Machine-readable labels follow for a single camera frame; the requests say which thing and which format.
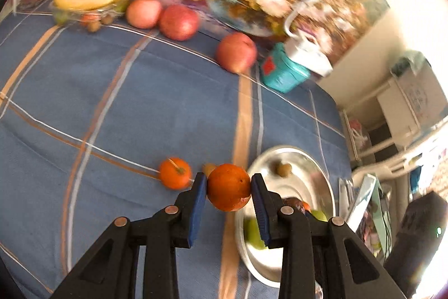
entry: blue gripper pad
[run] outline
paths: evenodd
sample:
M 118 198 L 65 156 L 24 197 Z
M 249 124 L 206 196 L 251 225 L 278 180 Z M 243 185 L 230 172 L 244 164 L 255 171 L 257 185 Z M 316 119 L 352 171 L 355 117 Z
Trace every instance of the blue gripper pad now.
M 207 177 L 198 173 L 191 188 L 193 193 L 193 206 L 190 211 L 190 226 L 188 229 L 188 244 L 193 245 L 194 240 L 198 236 L 199 226 L 201 224 L 202 211 L 205 205 L 205 198 L 207 196 Z
M 252 188 L 252 201 L 254 202 L 255 214 L 257 216 L 258 229 L 260 230 L 261 239 L 266 246 L 270 243 L 269 233 L 269 216 L 267 214 L 266 207 L 263 202 L 261 190 L 265 190 L 267 193 L 266 185 L 264 184 L 263 176 L 261 174 L 255 174 L 252 176 L 251 181 Z

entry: stainless steel tray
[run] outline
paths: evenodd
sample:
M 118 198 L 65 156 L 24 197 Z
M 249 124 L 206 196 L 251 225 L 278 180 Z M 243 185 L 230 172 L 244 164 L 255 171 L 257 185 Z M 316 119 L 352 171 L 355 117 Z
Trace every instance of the stainless steel tray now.
M 278 163 L 290 163 L 289 177 L 276 174 Z M 331 186 L 319 165 L 305 152 L 293 146 L 276 146 L 263 152 L 247 171 L 250 177 L 261 173 L 270 191 L 282 198 L 297 197 L 314 210 L 321 210 L 330 219 L 335 215 L 335 200 Z M 244 240 L 244 220 L 255 217 L 252 199 L 235 214 L 235 235 L 241 259 L 262 283 L 280 287 L 283 249 L 257 250 Z

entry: plaid tablecloth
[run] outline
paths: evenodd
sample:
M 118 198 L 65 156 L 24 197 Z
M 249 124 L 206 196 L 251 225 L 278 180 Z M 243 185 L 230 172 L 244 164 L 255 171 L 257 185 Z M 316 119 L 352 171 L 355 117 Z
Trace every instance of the plaid tablecloth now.
M 64 29 L 45 4 L 0 24 L 0 255 L 28 298 L 50 296 L 115 217 L 174 202 L 156 179 L 168 156 L 200 171 L 295 145 L 337 198 L 337 178 L 351 173 L 334 101 L 315 85 L 280 95 L 258 67 L 225 72 L 218 42 L 175 43 L 120 22 Z M 194 247 L 177 250 L 182 299 L 277 297 L 240 262 L 232 219 L 206 203 Z

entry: plastic container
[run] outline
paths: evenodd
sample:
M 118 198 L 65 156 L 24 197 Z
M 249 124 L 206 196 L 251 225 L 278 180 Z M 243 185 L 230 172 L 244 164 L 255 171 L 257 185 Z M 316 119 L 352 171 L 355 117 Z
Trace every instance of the plastic container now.
M 279 42 L 268 57 L 261 63 L 263 83 L 281 93 L 288 93 L 310 78 L 311 72 L 304 66 L 291 60 Z
M 64 10 L 56 7 L 54 2 L 51 2 L 48 8 L 51 10 L 57 25 L 69 26 L 79 24 L 89 32 L 96 32 L 102 24 L 111 24 L 115 18 L 124 15 L 130 2 L 131 0 L 119 0 L 104 8 L 91 11 Z

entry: oval metal basin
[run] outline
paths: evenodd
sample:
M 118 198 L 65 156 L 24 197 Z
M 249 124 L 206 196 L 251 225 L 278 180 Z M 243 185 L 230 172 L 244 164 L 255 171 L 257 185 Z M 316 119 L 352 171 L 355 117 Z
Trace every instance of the oval metal basin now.
M 290 163 L 292 173 L 280 177 L 279 163 Z M 335 216 L 335 200 L 330 183 L 319 165 L 305 152 L 292 146 L 276 146 L 263 152 L 247 171 L 250 177 L 260 173 L 269 191 L 282 198 L 297 197 L 311 209 L 321 210 L 330 219 Z M 283 249 L 258 250 L 244 239 L 244 220 L 255 217 L 252 199 L 235 214 L 235 234 L 241 259 L 249 271 L 262 283 L 279 288 Z

